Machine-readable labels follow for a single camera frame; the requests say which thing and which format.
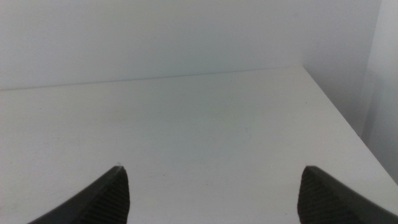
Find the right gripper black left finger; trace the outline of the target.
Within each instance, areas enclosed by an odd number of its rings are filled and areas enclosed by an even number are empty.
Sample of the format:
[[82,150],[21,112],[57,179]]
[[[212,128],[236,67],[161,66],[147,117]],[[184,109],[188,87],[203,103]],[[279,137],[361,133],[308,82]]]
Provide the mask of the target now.
[[130,208],[125,168],[114,166],[92,184],[31,224],[126,224]]

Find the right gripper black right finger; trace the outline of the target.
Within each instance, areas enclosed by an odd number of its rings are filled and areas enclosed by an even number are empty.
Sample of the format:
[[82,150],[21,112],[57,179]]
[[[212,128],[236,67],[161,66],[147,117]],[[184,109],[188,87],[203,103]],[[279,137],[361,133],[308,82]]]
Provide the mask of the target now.
[[317,166],[306,166],[302,172],[297,212],[301,223],[397,224],[397,215]]

